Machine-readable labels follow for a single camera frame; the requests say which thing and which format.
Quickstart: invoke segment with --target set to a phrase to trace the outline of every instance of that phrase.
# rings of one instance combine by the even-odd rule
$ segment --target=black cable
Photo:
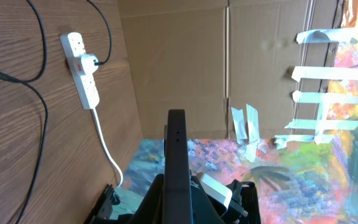
[[[107,55],[107,58],[105,59],[104,62],[95,62],[95,65],[104,65],[110,59],[111,47],[112,47],[112,38],[111,38],[111,31],[110,31],[109,23],[107,22],[107,19],[104,17],[104,15],[100,11],[100,9],[95,4],[93,4],[93,2],[91,2],[91,0],[86,0],[86,1],[89,2],[100,13],[100,16],[102,16],[104,22],[106,23],[107,31],[109,32],[109,40],[110,40],[109,54]]]
[[[41,102],[42,102],[42,104],[44,106],[44,109],[45,109],[45,122],[44,122],[44,129],[42,131],[40,149],[39,149],[37,163],[35,165],[33,178],[31,180],[29,191],[27,192],[27,195],[25,197],[21,212],[20,212],[19,216],[17,217],[16,224],[18,224],[20,222],[21,218],[23,217],[24,211],[25,211],[25,209],[26,209],[26,207],[27,207],[27,205],[29,203],[29,200],[31,198],[31,195],[32,195],[32,192],[33,192],[33,189],[34,189],[34,185],[35,185],[35,181],[37,180],[38,171],[39,171],[40,163],[41,163],[41,160],[42,160],[42,153],[44,151],[45,137],[46,137],[46,132],[47,132],[47,124],[48,124],[48,107],[47,107],[47,104],[46,104],[44,98],[42,97],[42,95],[34,87],[32,87],[29,84],[30,82],[38,80],[44,74],[45,67],[47,65],[47,41],[46,41],[45,31],[44,31],[44,27],[42,25],[41,17],[39,15],[37,9],[35,8],[35,6],[32,4],[32,2],[30,0],[27,0],[27,2],[30,4],[32,10],[34,11],[35,15],[37,16],[38,23],[39,23],[40,29],[41,29],[42,45],[43,45],[43,48],[44,48],[44,60],[42,62],[40,72],[38,73],[37,76],[35,76],[34,78],[31,78],[29,80],[21,80],[21,79],[12,77],[12,76],[10,76],[10,75],[8,75],[6,73],[0,72],[0,80],[4,80],[4,81],[7,81],[7,82],[12,82],[12,83],[21,83],[24,86],[30,88],[35,94],[37,94],[37,96],[40,98],[40,100],[41,100]]]

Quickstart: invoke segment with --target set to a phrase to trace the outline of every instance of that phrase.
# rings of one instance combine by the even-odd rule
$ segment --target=cardboard box
[[[306,80],[298,86],[287,70],[333,65],[335,45],[328,50],[328,44],[308,47],[294,39],[304,30],[336,26],[338,5],[119,0],[144,138],[163,138],[169,109],[185,109],[188,137],[197,139],[235,138],[230,107],[246,104],[259,112],[262,138],[292,133],[284,126],[293,118],[314,119],[317,105],[298,106],[290,93],[325,91],[327,83]]]

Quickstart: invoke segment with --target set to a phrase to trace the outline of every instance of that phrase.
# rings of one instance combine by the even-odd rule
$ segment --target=colorful painting
[[[353,18],[358,28],[358,13]],[[339,44],[335,67],[358,68],[358,44]],[[332,80],[328,91],[358,96],[358,81]],[[327,119],[358,120],[358,105],[333,104]],[[190,169],[225,185],[255,182],[262,223],[358,223],[358,128],[326,133],[335,135],[330,144],[289,142],[280,150],[261,140],[255,162],[234,140],[189,140]],[[113,218],[137,210],[164,164],[162,141],[143,140],[117,189],[122,203]]]

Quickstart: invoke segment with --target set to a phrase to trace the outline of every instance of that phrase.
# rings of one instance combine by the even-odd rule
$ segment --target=wood grain surface
[[[107,161],[91,112],[83,110],[59,35],[82,34],[88,53],[104,60],[108,33],[85,0],[33,0],[45,26],[48,64],[32,85],[44,96],[49,124],[33,196],[21,223],[83,223],[107,183],[118,173]],[[94,0],[113,37],[110,61],[94,74],[97,107],[109,151],[123,170],[142,138],[116,0]],[[37,18],[25,0],[0,0],[0,71],[34,77],[42,63]],[[0,223],[13,223],[24,201],[39,151],[44,108],[35,93],[0,81]]]

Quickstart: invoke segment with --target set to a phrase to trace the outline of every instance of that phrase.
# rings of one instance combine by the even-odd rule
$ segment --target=power strip
[[[81,34],[71,32],[60,35],[63,50],[68,66],[73,75],[82,107],[86,110],[94,109],[99,104],[99,94],[93,78],[93,72],[98,69],[95,55],[86,54],[84,41]]]

